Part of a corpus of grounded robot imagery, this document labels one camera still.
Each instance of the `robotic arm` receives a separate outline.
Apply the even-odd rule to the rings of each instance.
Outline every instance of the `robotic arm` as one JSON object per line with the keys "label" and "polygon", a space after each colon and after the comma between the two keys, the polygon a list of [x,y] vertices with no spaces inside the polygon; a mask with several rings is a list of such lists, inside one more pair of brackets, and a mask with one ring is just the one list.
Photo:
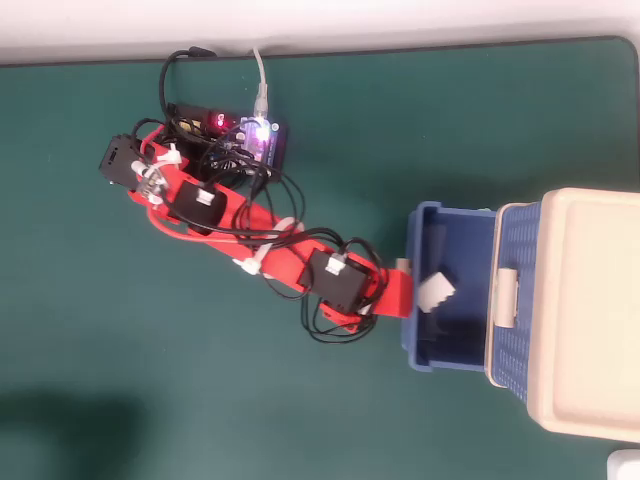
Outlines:
{"label": "robotic arm", "polygon": [[[281,218],[271,208],[253,202],[256,192],[266,189],[269,177],[278,175],[286,182],[284,173],[242,153],[234,166],[203,181],[188,173],[199,168],[175,144],[155,141],[164,129],[161,126],[142,140],[139,152],[132,148],[131,138],[114,137],[100,166],[107,179],[129,188],[131,199],[147,209],[157,229],[174,238],[207,244],[232,257],[245,272],[297,291],[302,324],[316,340],[351,342],[371,331],[377,315],[410,315],[411,276],[384,269],[368,242],[359,238],[344,241],[328,228],[305,230],[300,218],[303,212]],[[238,170],[251,178],[248,196],[222,184],[223,177],[234,176]],[[186,232],[175,230],[178,224],[186,224]],[[369,258],[351,252],[354,245],[360,245]],[[312,314],[309,294],[319,297]],[[318,327],[318,311],[335,326]]]}

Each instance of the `green table surface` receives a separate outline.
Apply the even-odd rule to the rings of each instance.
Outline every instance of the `green table surface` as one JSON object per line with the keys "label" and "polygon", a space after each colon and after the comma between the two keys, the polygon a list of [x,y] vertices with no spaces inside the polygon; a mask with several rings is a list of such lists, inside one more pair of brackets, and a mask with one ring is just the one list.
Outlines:
{"label": "green table surface", "polygon": [[[273,57],[306,224],[403,256],[423,200],[496,208],[637,190],[623,39]],[[298,306],[160,235],[98,163],[159,116],[159,62],[0,69],[3,479],[602,480],[615,442],[544,431],[480,373],[421,374],[400,324],[311,341]],[[252,59],[181,62],[168,96],[250,109]]]}

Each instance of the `wire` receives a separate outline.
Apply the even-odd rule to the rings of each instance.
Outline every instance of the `wire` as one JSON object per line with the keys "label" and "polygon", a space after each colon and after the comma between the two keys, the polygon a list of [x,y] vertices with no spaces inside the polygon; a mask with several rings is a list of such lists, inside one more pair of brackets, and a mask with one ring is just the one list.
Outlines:
{"label": "wire", "polygon": [[[136,123],[131,134],[131,145],[134,152],[136,152],[136,154],[148,165],[152,159],[149,158],[149,155],[145,157],[144,154],[147,150],[148,144],[156,138],[157,140],[155,141],[159,144],[166,145],[167,143],[177,143],[180,149],[183,147],[186,148],[187,155],[190,157],[193,156],[194,158],[197,158],[199,156],[199,160],[190,164],[187,168],[190,169],[189,172],[195,172],[194,176],[196,180],[202,182],[201,185],[203,185],[203,188],[216,188],[216,184],[220,184],[228,186],[228,188],[237,189],[240,188],[250,176],[252,176],[250,184],[246,187],[248,188],[246,199],[236,209],[231,219],[231,228],[202,224],[200,222],[193,221],[188,218],[188,216],[185,216],[168,200],[167,193],[170,186],[166,183],[166,179],[165,185],[160,190],[159,195],[173,217],[186,223],[190,228],[199,227],[209,232],[229,235],[230,237],[220,238],[216,235],[214,238],[210,238],[208,236],[196,236],[191,233],[176,231],[165,225],[161,221],[157,212],[152,208],[147,209],[147,216],[155,228],[164,234],[179,240],[205,244],[238,244],[248,247],[251,251],[255,251],[256,248],[266,244],[271,244],[271,250],[282,248],[288,249],[302,262],[303,265],[306,266],[304,270],[308,275],[308,284],[305,289],[297,295],[287,295],[276,288],[273,282],[260,272],[269,288],[271,288],[276,295],[281,298],[297,300],[300,302],[300,322],[304,330],[315,341],[324,344],[346,344],[358,341],[366,335],[369,335],[376,326],[377,316],[368,312],[373,311],[375,304],[382,297],[389,281],[388,271],[383,268],[382,260],[378,253],[366,240],[360,237],[354,237],[345,242],[336,231],[327,227],[315,227],[306,230],[303,230],[302,227],[300,227],[300,229],[298,229],[298,226],[302,224],[306,213],[306,199],[300,186],[281,170],[256,161],[255,157],[250,152],[242,150],[235,142],[225,142],[225,140],[234,132],[242,131],[242,128],[245,125],[250,123],[262,125],[262,119],[266,118],[268,101],[264,62],[260,52],[255,47],[253,48],[253,54],[258,64],[260,74],[260,84],[258,85],[258,93],[254,104],[254,117],[256,117],[257,120],[248,119],[242,121],[232,128],[215,136],[209,135],[206,128],[202,128],[202,126],[197,127],[193,119],[181,117],[178,110],[172,111],[173,109],[170,108],[170,104],[167,104],[165,92],[166,76],[171,64],[181,56],[204,57],[214,55],[214,53],[209,50],[191,47],[189,50],[178,50],[173,52],[165,60],[160,69],[158,94],[160,108],[165,117],[165,121],[161,122],[152,118],[142,119],[140,122]],[[160,127],[147,135],[147,137],[145,137],[140,143],[140,148],[138,149],[138,130],[147,123],[158,123],[160,124]],[[155,167],[154,165],[151,165],[150,168],[155,168],[157,172],[162,175],[162,172],[160,171],[162,166],[157,163],[155,165]],[[205,165],[207,168],[205,172],[203,172],[203,167]],[[269,192],[269,188],[271,186],[270,180],[274,177],[280,179],[278,185],[281,185],[284,189],[291,204],[292,216],[295,219],[293,225],[284,231],[273,229],[276,224],[277,217],[274,212],[273,200],[271,193]],[[266,198],[271,229],[258,230],[252,228],[252,218],[254,218],[252,216],[252,208],[256,200],[262,194],[264,194]],[[336,251],[343,255],[348,255],[353,247],[359,247],[364,250],[366,256],[371,261],[373,266],[371,270],[375,271],[375,277],[370,281],[367,288],[368,290],[372,289],[372,282],[375,282],[375,287],[373,288],[373,292],[364,296],[357,304],[357,312],[366,311],[367,313],[357,313],[354,315],[354,321],[352,323],[343,325],[333,324],[332,326],[327,327],[323,327],[319,323],[320,320],[318,319],[318,315],[324,299],[319,298],[315,307],[311,306],[309,293],[313,290],[314,272],[311,269],[308,259],[306,259],[296,248],[297,244],[311,239],[333,244],[336,247]]]}
{"label": "wire", "polygon": [[142,139],[142,142],[140,143],[140,153],[142,153],[144,155],[145,154],[145,149],[147,148],[147,145],[150,142],[152,142],[153,139],[156,138],[163,130],[164,130],[164,125],[160,125],[153,132],[151,132],[149,135],[144,137],[144,139]]}
{"label": "wire", "polygon": [[267,95],[267,77],[264,73],[264,63],[260,52],[256,47],[253,47],[253,55],[258,62],[258,70],[260,71],[260,84],[258,85],[258,93],[256,95],[256,101],[253,105],[253,116],[257,118],[266,118],[269,112],[269,100]]}
{"label": "wire", "polygon": [[256,47],[253,47],[253,56],[256,57],[258,62],[258,70],[260,70],[260,83],[267,83],[267,78],[264,74],[264,63],[262,62],[262,56]]}
{"label": "wire", "polygon": [[138,157],[140,157],[147,164],[150,162],[150,159],[147,158],[138,148],[138,130],[140,130],[140,128],[142,128],[144,125],[148,123],[159,123],[160,125],[163,124],[160,120],[156,120],[155,118],[143,118],[142,120],[139,120],[138,122],[136,122],[136,124],[131,129],[131,139],[130,139],[131,149],[134,151],[134,153]]}
{"label": "wire", "polygon": [[194,243],[238,243],[235,238],[194,237],[193,235],[189,235],[188,233],[177,232],[163,224],[158,216],[154,213],[152,208],[147,208],[147,217],[149,217],[151,225],[156,227],[165,235],[173,237],[177,240],[184,240],[186,242]]}
{"label": "wire", "polygon": [[169,119],[172,117],[171,113],[169,112],[169,108],[167,107],[167,99],[165,97],[165,92],[164,92],[164,84],[167,76],[167,70],[169,70],[169,67],[171,66],[171,64],[178,57],[183,57],[183,56],[189,56],[189,50],[178,50],[176,52],[173,52],[171,55],[167,57],[167,59],[162,64],[162,68],[160,69],[160,81],[158,83],[158,90],[159,90],[158,93],[160,94],[160,108],[162,109],[162,113],[164,113],[164,116],[167,121],[169,121]]}

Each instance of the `black cable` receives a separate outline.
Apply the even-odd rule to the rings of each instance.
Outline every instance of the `black cable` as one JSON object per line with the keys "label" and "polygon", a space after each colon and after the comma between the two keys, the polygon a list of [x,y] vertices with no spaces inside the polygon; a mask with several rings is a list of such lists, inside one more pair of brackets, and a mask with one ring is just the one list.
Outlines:
{"label": "black cable", "polygon": [[[202,57],[211,55],[214,54],[209,50],[199,49],[198,47],[191,47],[189,50],[178,50],[172,53],[163,63],[160,70],[160,80],[158,84],[160,108],[162,109],[162,113],[165,116],[165,130],[164,132],[162,132],[162,141],[166,143],[168,140],[178,141],[179,139],[184,139],[186,142],[196,145],[206,145],[204,153],[202,153],[200,159],[194,165],[197,169],[197,179],[200,181],[202,181],[202,167],[207,160],[207,157],[211,154],[220,155],[220,158],[211,160],[210,167],[213,168],[213,174],[211,174],[206,182],[204,182],[205,187],[213,186],[216,183],[224,185],[224,183],[222,183],[223,181],[226,181],[224,179],[228,178],[230,175],[233,175],[234,178],[231,180],[230,186],[228,188],[235,189],[239,188],[240,185],[247,180],[247,178],[250,176],[250,173],[253,174],[253,178],[251,181],[251,185],[249,186],[247,198],[245,199],[244,203],[238,209],[236,209],[236,212],[231,219],[232,228],[204,225],[200,224],[199,222],[192,221],[191,219],[182,215],[181,212],[177,211],[175,206],[172,205],[166,198],[166,193],[162,192],[162,199],[169,209],[170,214],[181,220],[182,222],[187,223],[187,225],[189,226],[200,227],[211,232],[234,235],[236,236],[239,244],[247,246],[252,250],[259,247],[260,245],[265,244],[272,244],[272,249],[286,248],[290,250],[295,256],[297,256],[300,261],[303,262],[303,264],[307,264],[307,260],[300,252],[296,250],[295,247],[296,244],[300,242],[304,242],[309,239],[317,239],[326,243],[332,243],[336,246],[338,253],[345,255],[348,253],[350,247],[359,245],[362,249],[364,249],[366,255],[369,257],[371,263],[375,268],[377,274],[377,284],[371,295],[364,297],[358,304],[358,311],[366,307],[372,310],[375,306],[375,303],[382,297],[382,294],[384,293],[384,290],[388,284],[388,272],[382,267],[380,256],[377,254],[371,244],[359,237],[354,237],[345,242],[337,232],[326,227],[316,227],[308,230],[296,231],[297,226],[302,222],[304,214],[306,212],[306,199],[304,193],[302,192],[302,189],[298,186],[298,184],[282,171],[266,165],[262,162],[257,162],[255,160],[255,157],[253,157],[253,155],[251,155],[249,152],[246,152],[239,148],[232,149],[223,146],[223,141],[228,138],[231,133],[241,130],[242,127],[248,123],[259,124],[258,121],[253,119],[246,120],[230,128],[226,132],[219,135],[217,138],[213,138],[205,136],[205,131],[202,129],[202,127],[197,129],[195,123],[191,119],[184,118],[181,120],[176,117],[175,112],[171,112],[169,110],[169,106],[167,104],[165,96],[165,81],[170,65],[181,56]],[[143,159],[144,157],[135,144],[137,141],[137,131],[142,125],[150,122],[162,123],[158,120],[143,119],[141,122],[138,122],[138,124],[136,124],[132,133],[132,146],[134,148],[134,151]],[[189,125],[190,131],[184,128],[181,125],[181,122],[185,122],[187,125]],[[289,200],[291,201],[295,223],[290,229],[287,229],[285,231],[254,230],[251,228],[251,209],[256,199],[263,192],[268,204],[268,209],[271,217],[271,225],[275,225],[276,216],[273,209],[273,201],[268,189],[270,176],[273,175],[279,175],[279,178],[281,179],[280,184],[284,188]],[[293,190],[296,190],[298,194],[300,201],[299,205],[295,195],[293,194]],[[262,277],[265,279],[265,282],[267,283],[269,288],[271,288],[281,298],[300,301],[300,321],[303,328],[307,331],[311,338],[318,342],[326,344],[345,344],[360,340],[373,330],[377,323],[377,317],[372,314],[360,314],[358,315],[359,320],[357,322],[354,321],[350,324],[336,325],[325,329],[320,328],[320,326],[318,325],[318,314],[323,299],[318,299],[318,303],[313,309],[313,313],[310,314],[308,294],[313,287],[313,272],[311,271],[309,265],[307,265],[305,271],[308,272],[308,275],[310,276],[309,284],[304,291],[296,296],[286,295],[282,293],[276,287],[274,287],[274,285],[268,278],[264,277],[264,275],[262,275]],[[346,328],[350,329],[354,327],[354,332],[345,330]]]}
{"label": "black cable", "polygon": [[164,83],[167,77],[167,70],[169,70],[171,64],[178,57],[183,56],[189,56],[189,50],[178,50],[176,52],[173,52],[167,57],[167,59],[162,64],[162,68],[160,69],[160,81],[158,82],[158,89],[160,93],[160,108],[162,109],[162,113],[164,114],[167,121],[169,121],[169,119],[172,117],[171,113],[169,112],[169,108],[167,107],[167,99],[164,94]]}

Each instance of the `white wall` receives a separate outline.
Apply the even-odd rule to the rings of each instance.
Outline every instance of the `white wall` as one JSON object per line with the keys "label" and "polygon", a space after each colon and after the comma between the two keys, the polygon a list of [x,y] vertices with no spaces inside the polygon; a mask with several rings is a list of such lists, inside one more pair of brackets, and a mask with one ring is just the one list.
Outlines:
{"label": "white wall", "polygon": [[0,63],[623,35],[640,0],[1,0]]}

